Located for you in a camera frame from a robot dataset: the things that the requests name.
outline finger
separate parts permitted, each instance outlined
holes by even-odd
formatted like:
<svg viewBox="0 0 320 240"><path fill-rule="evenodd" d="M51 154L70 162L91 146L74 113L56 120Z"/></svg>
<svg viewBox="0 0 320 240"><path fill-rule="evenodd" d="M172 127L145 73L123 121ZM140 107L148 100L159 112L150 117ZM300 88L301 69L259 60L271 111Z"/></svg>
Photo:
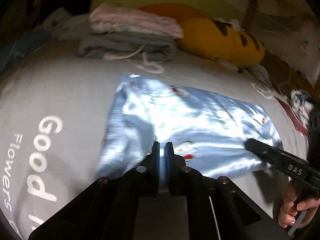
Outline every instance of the finger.
<svg viewBox="0 0 320 240"><path fill-rule="evenodd" d="M296 199L298 198L297 193L296 193L296 189L294 188L294 186L292 186L292 184L289 184L286 190L287 196L292 200L292 201L296 201Z"/></svg>
<svg viewBox="0 0 320 240"><path fill-rule="evenodd" d="M280 225L282 228L287 228L287 226L288 226L288 225L286 225L286 224L282 221L280 214L279 214L279 216L278 216L278 223L279 223L279 225Z"/></svg>
<svg viewBox="0 0 320 240"><path fill-rule="evenodd" d="M299 225L299 228L303 228L306 225L308 225L311 220L313 219L314 215L316 214L318 210L318 207L310 208L306 214L306 216L303 218L301 224Z"/></svg>
<svg viewBox="0 0 320 240"><path fill-rule="evenodd" d="M289 215L295 217L298 213L297 207L294 204L293 200L289 198L288 196L284 196L284 202L283 202L284 210Z"/></svg>
<svg viewBox="0 0 320 240"><path fill-rule="evenodd" d="M293 226L293 224L295 223L295 218L293 216L290 216L285 210L284 207L282 206L280 208L280 217L281 220L288 226Z"/></svg>
<svg viewBox="0 0 320 240"><path fill-rule="evenodd" d="M320 204L320 200L317 197L307 198L306 200L298 203L297 210L302 211L309 208L318 207L319 204Z"/></svg>

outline cartoon print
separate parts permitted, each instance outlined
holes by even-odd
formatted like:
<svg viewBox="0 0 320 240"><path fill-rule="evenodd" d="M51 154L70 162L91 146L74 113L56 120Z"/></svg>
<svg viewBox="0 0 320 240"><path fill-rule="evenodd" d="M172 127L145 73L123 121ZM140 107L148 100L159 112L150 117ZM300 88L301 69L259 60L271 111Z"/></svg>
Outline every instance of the cartoon print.
<svg viewBox="0 0 320 240"><path fill-rule="evenodd" d="M175 147L174 151L175 154L182 156L186 162L189 162L195 158L195 153L198 152L198 149L194 147L192 141L183 141Z"/></svg>
<svg viewBox="0 0 320 240"><path fill-rule="evenodd" d="M182 97L182 98L187 98L190 95L188 90L180 87L171 86L171 90L175 92L179 97Z"/></svg>
<svg viewBox="0 0 320 240"><path fill-rule="evenodd" d="M255 114L252 117L254 120L256 120L259 124L264 125L266 123L266 120L264 119L264 116L262 114Z"/></svg>

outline yellow pillow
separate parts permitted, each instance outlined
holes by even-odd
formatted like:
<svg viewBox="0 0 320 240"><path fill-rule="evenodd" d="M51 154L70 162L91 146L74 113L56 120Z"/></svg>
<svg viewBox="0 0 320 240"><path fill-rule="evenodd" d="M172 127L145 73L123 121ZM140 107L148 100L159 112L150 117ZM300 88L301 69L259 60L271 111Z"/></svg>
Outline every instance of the yellow pillow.
<svg viewBox="0 0 320 240"><path fill-rule="evenodd" d="M230 24L204 18L192 18L180 23L182 39L177 39L180 49L208 59L222 58L239 67L259 64L264 57L264 47L256 38L237 32Z"/></svg>

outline white cable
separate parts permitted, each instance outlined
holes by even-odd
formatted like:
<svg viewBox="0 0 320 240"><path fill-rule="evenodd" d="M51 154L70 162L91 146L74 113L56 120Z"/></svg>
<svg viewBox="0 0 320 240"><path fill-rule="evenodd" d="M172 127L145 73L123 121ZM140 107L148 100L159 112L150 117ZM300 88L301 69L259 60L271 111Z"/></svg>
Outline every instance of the white cable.
<svg viewBox="0 0 320 240"><path fill-rule="evenodd" d="M211 197L209 197L209 200L210 200L211 209L212 209L212 213L213 213L214 223L216 224L218 239L221 240L220 232L219 232L219 226L218 226L218 222L217 222L217 217L216 217L216 213L214 212L214 208L213 208Z"/></svg>
<svg viewBox="0 0 320 240"><path fill-rule="evenodd" d="M251 85L255 88L255 90L261 94L263 97L265 97L266 99L274 99L274 96L272 95L271 91L268 90L263 90L262 88L258 87L255 83L251 83ZM266 96L264 94L264 92L269 92L270 96Z"/></svg>

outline orange pillow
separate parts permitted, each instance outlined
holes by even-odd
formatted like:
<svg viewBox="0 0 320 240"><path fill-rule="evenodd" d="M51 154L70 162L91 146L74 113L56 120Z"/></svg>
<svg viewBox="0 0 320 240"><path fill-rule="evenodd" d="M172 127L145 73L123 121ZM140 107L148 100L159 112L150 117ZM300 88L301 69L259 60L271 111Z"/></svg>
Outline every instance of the orange pillow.
<svg viewBox="0 0 320 240"><path fill-rule="evenodd" d="M160 16L177 19L178 22L183 22L191 18L211 19L211 16L206 12L182 3L152 4L143 6L139 9Z"/></svg>

